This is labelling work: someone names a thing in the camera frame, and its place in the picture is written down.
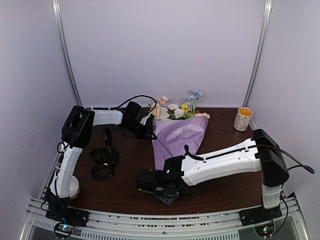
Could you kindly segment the peach flower stem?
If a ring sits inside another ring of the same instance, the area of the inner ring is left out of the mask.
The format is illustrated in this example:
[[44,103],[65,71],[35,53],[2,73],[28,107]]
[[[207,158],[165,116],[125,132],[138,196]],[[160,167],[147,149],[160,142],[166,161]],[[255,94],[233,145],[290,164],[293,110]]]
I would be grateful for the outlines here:
[[169,117],[168,108],[164,106],[164,104],[169,100],[168,97],[158,97],[156,100],[157,103],[148,103],[151,110],[151,114],[154,115],[155,120],[167,119]]

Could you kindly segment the blue flower stem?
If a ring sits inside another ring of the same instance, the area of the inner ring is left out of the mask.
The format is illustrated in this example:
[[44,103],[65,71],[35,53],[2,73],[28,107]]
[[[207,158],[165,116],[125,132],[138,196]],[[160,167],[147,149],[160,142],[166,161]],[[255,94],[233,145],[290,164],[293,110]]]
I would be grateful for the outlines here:
[[194,88],[191,90],[191,95],[188,97],[188,106],[192,115],[196,114],[197,102],[202,96],[203,92],[199,88]]

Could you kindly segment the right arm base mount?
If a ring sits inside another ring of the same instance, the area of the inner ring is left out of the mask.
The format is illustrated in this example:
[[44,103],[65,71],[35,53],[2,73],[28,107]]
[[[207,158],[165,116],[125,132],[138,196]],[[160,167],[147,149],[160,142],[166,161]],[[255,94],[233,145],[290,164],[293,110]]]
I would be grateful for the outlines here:
[[255,208],[241,210],[239,217],[242,226],[255,225],[271,221],[282,216],[280,205],[266,209],[263,205]]

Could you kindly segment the patterned mug orange inside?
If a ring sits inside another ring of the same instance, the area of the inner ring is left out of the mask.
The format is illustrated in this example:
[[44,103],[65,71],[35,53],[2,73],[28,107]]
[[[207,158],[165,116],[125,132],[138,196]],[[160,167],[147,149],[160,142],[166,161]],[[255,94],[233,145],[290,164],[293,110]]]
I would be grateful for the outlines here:
[[239,107],[237,109],[233,127],[240,132],[246,131],[250,124],[252,116],[253,112],[249,108],[244,106]]

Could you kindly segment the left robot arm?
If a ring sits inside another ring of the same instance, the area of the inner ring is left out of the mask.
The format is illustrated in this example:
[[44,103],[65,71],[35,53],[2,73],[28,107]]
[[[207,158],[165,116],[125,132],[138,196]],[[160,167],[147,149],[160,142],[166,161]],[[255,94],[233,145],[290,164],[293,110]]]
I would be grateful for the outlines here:
[[153,120],[149,112],[138,120],[142,107],[130,101],[125,108],[82,107],[74,105],[62,127],[62,152],[57,163],[57,176],[54,176],[47,189],[47,195],[59,199],[70,196],[70,184],[78,158],[89,144],[94,126],[118,125],[129,130],[139,140],[153,140]]

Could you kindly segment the black printed ribbon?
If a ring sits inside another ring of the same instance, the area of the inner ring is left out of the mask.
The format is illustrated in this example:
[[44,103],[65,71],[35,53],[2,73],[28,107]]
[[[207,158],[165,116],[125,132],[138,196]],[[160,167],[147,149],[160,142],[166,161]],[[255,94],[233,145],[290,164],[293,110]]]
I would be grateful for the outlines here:
[[[113,145],[111,129],[109,127],[105,128],[102,135],[105,147],[95,148],[90,152],[90,156],[96,164],[96,166],[91,169],[91,175],[96,181],[111,178],[120,160],[119,153]],[[106,168],[109,169],[109,172],[106,175],[100,175],[99,171]]]

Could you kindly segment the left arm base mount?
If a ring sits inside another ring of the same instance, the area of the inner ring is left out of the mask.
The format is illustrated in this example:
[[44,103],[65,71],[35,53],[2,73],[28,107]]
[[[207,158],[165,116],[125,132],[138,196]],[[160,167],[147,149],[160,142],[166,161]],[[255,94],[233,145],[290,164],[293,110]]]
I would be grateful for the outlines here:
[[85,210],[67,208],[67,212],[56,212],[49,209],[45,217],[57,222],[66,223],[74,227],[86,227],[90,213]]

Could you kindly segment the pink wrapping paper sheet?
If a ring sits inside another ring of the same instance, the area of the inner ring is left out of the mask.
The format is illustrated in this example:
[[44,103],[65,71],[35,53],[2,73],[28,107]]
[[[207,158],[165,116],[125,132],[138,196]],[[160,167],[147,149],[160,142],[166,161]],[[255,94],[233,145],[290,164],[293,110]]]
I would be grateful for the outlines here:
[[166,159],[183,155],[184,146],[191,154],[199,150],[207,130],[209,119],[195,116],[186,120],[156,120],[153,131],[156,140],[152,141],[156,170],[162,170]]

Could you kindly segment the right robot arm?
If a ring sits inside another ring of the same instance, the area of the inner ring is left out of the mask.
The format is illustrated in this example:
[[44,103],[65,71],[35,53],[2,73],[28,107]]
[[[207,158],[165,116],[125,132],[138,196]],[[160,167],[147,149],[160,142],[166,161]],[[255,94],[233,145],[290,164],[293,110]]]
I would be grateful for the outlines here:
[[256,210],[259,220],[268,220],[280,204],[280,194],[289,171],[283,155],[285,151],[263,129],[231,147],[194,155],[188,145],[183,155],[165,160],[162,170],[140,170],[135,187],[151,193],[166,205],[177,197],[191,195],[190,186],[240,173],[261,172],[262,206]]

